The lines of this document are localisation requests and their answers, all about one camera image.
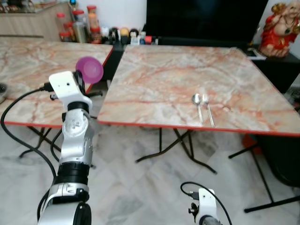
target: fork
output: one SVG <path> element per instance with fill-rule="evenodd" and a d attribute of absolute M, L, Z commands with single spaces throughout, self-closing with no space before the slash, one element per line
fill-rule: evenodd
<path fill-rule="evenodd" d="M 211 123 L 211 126 L 214 128 L 215 127 L 215 123 L 214 123 L 214 119 L 212 118 L 212 114 L 211 114 L 211 111 L 210 111 L 210 105 L 209 105 L 209 98 L 208 98 L 208 94 L 203 94 L 202 95 L 202 101 L 203 103 L 206 105 L 207 107 L 207 111 L 208 111 L 208 116 L 210 118 L 210 123 Z"/>

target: silver spoon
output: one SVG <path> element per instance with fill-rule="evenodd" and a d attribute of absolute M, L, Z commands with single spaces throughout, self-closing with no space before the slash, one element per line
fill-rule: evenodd
<path fill-rule="evenodd" d="M 203 117 L 202 117 L 202 112 L 201 112 L 201 97 L 199 94 L 194 94 L 192 97 L 192 102 L 197 106 L 198 108 L 198 116 L 199 116 L 199 120 L 201 123 L 201 126 L 203 126 Z"/>

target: television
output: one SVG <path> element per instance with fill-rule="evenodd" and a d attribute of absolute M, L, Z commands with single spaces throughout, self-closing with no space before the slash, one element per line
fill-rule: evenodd
<path fill-rule="evenodd" d="M 147 35 L 165 44 L 251 42 L 268 0 L 147 0 Z"/>

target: figurine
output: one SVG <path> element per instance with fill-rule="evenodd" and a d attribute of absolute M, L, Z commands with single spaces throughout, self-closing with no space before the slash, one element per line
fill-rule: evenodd
<path fill-rule="evenodd" d="M 289 42 L 294 42 L 300 33 L 300 2 L 278 3 L 272 12 L 266 20 L 259 50 L 265 56 L 281 58 L 289 53 Z"/>

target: spice jar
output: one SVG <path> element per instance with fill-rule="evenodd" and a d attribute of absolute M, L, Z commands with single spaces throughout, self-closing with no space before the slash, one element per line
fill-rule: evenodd
<path fill-rule="evenodd" d="M 86 23 L 87 19 L 83 10 L 75 10 L 73 11 L 74 18 L 77 22 Z"/>
<path fill-rule="evenodd" d="M 76 35 L 76 40 L 79 43 L 89 43 L 90 34 L 88 33 L 87 24 L 83 22 L 75 22 L 73 29 Z"/>
<path fill-rule="evenodd" d="M 56 14 L 56 24 L 59 32 L 65 32 L 66 27 L 65 24 L 67 23 L 67 18 L 64 13 L 57 13 Z"/>
<path fill-rule="evenodd" d="M 75 36 L 75 32 L 74 32 L 74 29 L 73 29 L 73 24 L 75 22 L 68 22 L 67 23 L 67 31 L 70 32 L 71 34 L 71 39 L 72 39 L 72 42 L 76 42 L 76 36 Z"/>
<path fill-rule="evenodd" d="M 70 32 L 60 32 L 60 40 L 62 42 L 72 42 L 71 33 Z"/>
<path fill-rule="evenodd" d="M 91 39 L 92 39 L 91 43 L 92 44 L 100 44 L 101 43 L 100 27 L 91 28 L 90 34 L 91 34 Z"/>
<path fill-rule="evenodd" d="M 96 29 L 99 27 L 98 19 L 96 14 L 90 13 L 89 14 L 89 21 L 90 21 L 90 27 Z"/>
<path fill-rule="evenodd" d="M 86 8 L 88 9 L 89 14 L 96 13 L 97 6 L 87 6 Z"/>

